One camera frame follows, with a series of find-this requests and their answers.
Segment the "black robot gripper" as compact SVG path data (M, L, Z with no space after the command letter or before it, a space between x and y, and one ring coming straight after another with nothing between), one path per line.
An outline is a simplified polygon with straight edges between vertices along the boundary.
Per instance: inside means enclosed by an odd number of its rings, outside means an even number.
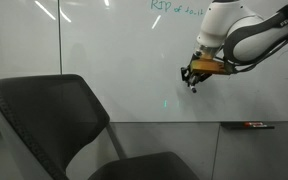
M180 71L182 80L185 81L188 86L195 86L198 83L203 82L209 77L211 77L211 74L192 73L188 67L182 67Z

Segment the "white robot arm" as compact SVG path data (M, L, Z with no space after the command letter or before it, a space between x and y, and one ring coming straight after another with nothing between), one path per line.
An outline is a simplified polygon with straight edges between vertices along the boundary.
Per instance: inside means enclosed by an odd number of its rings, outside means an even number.
M263 19L241 0L213 0L182 80L192 88L214 74L247 72L288 43L288 5Z

